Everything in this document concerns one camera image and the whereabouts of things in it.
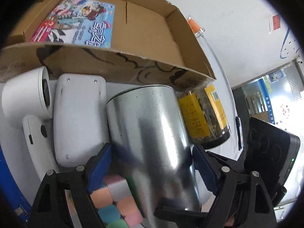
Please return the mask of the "silver metal cylinder tin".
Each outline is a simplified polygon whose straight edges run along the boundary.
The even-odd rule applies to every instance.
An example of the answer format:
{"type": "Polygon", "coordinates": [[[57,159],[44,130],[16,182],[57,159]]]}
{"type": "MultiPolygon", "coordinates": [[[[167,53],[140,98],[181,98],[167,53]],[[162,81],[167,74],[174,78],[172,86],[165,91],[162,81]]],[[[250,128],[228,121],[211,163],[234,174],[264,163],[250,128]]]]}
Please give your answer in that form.
{"type": "Polygon", "coordinates": [[[108,125],[121,175],[131,184],[144,227],[175,227],[154,215],[160,204],[199,211],[191,143],[174,89],[146,85],[107,103],[108,125]]]}

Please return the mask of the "yellow labelled tea jar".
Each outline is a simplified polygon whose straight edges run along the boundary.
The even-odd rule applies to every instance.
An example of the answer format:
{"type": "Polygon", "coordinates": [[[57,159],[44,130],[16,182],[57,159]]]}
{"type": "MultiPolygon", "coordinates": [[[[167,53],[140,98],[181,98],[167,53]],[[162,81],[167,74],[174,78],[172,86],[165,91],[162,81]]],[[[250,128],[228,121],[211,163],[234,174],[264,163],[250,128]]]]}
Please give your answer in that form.
{"type": "Polygon", "coordinates": [[[205,84],[178,96],[182,117],[192,142],[212,149],[230,138],[230,127],[213,84],[205,84]]]}

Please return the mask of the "blue cartoon board game box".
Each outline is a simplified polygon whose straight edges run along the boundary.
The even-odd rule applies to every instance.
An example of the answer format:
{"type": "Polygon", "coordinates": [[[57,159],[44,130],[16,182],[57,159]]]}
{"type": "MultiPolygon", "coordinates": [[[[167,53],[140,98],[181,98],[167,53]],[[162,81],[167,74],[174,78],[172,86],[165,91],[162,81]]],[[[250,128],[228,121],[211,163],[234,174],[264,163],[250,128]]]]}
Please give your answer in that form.
{"type": "Polygon", "coordinates": [[[97,0],[63,0],[41,23],[31,42],[110,48],[115,5],[97,0]]]}

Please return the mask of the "blue board with wooden knobs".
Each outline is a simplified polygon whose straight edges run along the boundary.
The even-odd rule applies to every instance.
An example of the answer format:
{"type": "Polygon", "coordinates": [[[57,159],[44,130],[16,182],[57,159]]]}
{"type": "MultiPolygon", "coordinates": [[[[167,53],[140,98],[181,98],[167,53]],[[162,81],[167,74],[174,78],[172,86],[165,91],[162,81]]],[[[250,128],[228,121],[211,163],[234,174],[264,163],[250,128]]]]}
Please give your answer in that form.
{"type": "Polygon", "coordinates": [[[7,211],[18,227],[28,227],[31,205],[15,182],[1,149],[1,214],[7,211]]]}

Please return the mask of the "pastel colour cube puzzle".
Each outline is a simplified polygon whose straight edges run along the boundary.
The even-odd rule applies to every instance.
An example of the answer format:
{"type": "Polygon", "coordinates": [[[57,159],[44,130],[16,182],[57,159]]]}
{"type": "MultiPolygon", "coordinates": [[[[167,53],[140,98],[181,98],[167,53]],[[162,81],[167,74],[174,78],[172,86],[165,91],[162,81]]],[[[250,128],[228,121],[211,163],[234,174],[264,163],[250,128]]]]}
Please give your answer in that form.
{"type": "Polygon", "coordinates": [[[106,227],[142,227],[143,216],[125,178],[117,174],[105,176],[91,199],[106,227]]]}

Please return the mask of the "white flat plastic device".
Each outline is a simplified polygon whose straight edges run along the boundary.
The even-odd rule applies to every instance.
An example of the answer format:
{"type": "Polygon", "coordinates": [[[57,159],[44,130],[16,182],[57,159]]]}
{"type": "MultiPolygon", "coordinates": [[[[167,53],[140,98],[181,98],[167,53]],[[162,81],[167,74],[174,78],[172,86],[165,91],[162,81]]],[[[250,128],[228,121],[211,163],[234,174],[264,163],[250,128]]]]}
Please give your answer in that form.
{"type": "Polygon", "coordinates": [[[84,165],[109,142],[106,81],[97,75],[63,74],[54,101],[54,148],[62,167],[84,165]]]}

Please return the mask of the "white handheld fan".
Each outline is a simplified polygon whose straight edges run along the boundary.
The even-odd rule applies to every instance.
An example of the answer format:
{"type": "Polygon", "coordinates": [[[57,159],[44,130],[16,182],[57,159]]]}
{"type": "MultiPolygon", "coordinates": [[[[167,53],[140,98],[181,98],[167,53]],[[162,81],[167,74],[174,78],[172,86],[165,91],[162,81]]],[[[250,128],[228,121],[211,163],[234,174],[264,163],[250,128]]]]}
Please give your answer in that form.
{"type": "Polygon", "coordinates": [[[40,179],[57,171],[44,122],[53,118],[53,101],[47,68],[42,66],[8,80],[2,91],[2,108],[12,126],[23,127],[28,151],[40,179]]]}

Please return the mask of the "brown cardboard tray box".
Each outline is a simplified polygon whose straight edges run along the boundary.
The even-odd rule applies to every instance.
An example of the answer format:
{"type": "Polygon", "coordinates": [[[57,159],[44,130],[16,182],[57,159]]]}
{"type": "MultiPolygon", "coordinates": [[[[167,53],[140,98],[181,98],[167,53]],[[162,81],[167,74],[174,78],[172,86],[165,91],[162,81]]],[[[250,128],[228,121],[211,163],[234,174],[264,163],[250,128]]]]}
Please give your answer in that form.
{"type": "Polygon", "coordinates": [[[115,5],[110,48],[31,42],[63,0],[39,0],[20,18],[1,49],[1,82],[37,67],[100,75],[109,82],[167,84],[187,89],[214,81],[210,62],[181,11],[166,0],[97,0],[115,5]]]}

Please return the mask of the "orange capped clear container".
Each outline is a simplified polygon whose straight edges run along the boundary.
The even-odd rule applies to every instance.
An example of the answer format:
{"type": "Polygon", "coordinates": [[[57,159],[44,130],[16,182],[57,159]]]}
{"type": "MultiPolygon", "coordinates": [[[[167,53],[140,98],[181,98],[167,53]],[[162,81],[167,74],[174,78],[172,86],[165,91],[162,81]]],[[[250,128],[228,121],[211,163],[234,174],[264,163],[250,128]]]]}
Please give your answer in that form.
{"type": "Polygon", "coordinates": [[[200,25],[193,18],[188,17],[187,22],[197,38],[203,36],[205,29],[203,27],[200,27],[200,25]]]}

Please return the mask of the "red wall sign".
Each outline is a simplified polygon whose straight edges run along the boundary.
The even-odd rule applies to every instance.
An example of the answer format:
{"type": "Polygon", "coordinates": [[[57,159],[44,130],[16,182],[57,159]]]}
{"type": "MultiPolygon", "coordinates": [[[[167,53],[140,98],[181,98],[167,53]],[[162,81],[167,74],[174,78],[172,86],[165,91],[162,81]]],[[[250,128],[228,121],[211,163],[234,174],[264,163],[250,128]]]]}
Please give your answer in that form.
{"type": "Polygon", "coordinates": [[[279,14],[271,15],[268,21],[269,34],[281,28],[281,18],[279,14]]]}

